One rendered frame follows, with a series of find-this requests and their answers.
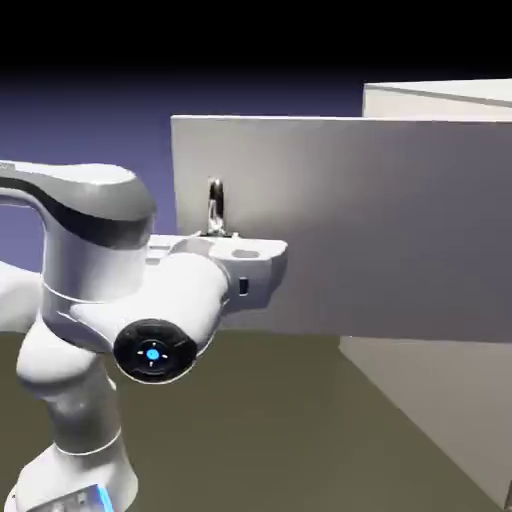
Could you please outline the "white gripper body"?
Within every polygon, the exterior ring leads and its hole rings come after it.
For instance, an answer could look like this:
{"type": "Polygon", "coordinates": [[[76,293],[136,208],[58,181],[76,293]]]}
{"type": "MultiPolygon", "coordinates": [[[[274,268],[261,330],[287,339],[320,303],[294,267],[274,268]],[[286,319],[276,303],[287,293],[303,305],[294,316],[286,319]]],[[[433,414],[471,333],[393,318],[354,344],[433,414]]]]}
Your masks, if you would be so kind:
{"type": "Polygon", "coordinates": [[[282,240],[199,233],[150,237],[149,261],[177,252],[201,254],[220,266],[229,280],[228,311],[266,308],[284,278],[288,262],[288,244],[282,240]]]}

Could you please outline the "curved silver metal handle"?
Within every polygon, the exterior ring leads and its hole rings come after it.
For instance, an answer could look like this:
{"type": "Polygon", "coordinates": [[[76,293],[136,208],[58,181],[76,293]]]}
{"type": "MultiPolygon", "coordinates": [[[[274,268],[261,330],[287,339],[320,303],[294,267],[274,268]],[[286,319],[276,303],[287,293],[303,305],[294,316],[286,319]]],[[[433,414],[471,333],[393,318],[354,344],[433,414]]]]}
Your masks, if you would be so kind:
{"type": "Polygon", "coordinates": [[[208,189],[208,217],[207,230],[208,236],[231,237],[232,233],[228,231],[225,221],[225,201],[224,186],[219,178],[209,180],[208,189]]]}

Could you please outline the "white cabinet door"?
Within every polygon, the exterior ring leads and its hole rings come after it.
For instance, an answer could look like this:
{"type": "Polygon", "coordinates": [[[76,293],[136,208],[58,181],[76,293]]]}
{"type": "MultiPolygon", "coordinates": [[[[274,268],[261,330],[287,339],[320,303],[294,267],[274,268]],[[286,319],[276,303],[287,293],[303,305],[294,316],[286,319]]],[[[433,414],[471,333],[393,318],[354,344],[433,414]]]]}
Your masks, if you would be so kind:
{"type": "Polygon", "coordinates": [[[224,184],[229,229],[288,244],[238,330],[512,340],[512,121],[175,116],[181,232],[224,184]]]}

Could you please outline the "white cabinet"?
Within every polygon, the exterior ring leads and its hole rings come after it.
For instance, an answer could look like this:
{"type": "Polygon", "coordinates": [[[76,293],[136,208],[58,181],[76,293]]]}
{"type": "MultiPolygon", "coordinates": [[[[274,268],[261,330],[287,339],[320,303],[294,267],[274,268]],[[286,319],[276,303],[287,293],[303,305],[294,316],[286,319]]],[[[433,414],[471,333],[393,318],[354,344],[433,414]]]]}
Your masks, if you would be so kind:
{"type": "MultiPolygon", "coordinates": [[[[362,114],[512,121],[512,77],[367,83],[362,114]]],[[[343,337],[339,350],[512,512],[512,343],[343,337]]]]}

